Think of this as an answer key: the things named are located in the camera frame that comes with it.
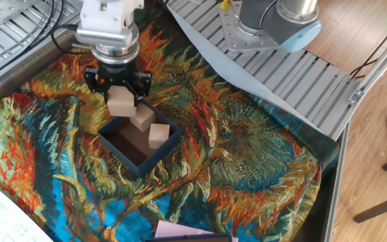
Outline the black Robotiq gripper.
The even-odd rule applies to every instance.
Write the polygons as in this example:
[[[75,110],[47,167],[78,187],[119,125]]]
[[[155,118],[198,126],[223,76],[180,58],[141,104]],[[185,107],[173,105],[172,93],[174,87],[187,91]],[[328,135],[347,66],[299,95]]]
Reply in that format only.
[[[102,95],[105,103],[108,102],[110,85],[128,83],[128,89],[134,96],[135,106],[149,95],[152,83],[152,74],[138,72],[135,62],[119,65],[98,62],[98,68],[86,67],[83,77],[89,90]]]

